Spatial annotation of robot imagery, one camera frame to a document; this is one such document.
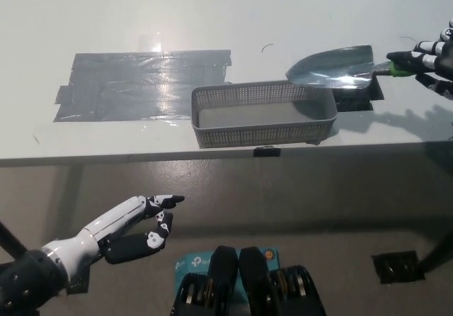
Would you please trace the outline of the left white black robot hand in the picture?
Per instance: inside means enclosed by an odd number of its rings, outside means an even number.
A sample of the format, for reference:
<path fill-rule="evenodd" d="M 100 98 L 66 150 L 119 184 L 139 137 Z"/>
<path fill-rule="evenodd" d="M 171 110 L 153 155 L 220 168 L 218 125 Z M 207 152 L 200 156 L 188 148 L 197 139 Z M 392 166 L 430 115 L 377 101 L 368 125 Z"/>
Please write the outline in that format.
<path fill-rule="evenodd" d="M 164 249 L 171 233 L 169 211 L 184 196 L 133 196 L 82 227 L 73 237 L 55 239 L 42 247 L 70 287 L 100 259 L 121 264 Z"/>

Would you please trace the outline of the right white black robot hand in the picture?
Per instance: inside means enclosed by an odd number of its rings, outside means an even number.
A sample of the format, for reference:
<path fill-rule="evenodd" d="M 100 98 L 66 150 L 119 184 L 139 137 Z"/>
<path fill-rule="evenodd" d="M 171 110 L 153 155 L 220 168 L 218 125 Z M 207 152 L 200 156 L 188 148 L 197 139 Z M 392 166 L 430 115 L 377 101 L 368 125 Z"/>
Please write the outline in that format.
<path fill-rule="evenodd" d="M 391 75 L 404 73 L 452 100 L 452 18 L 436 40 L 421 40 L 411 50 L 389 52 Z"/>

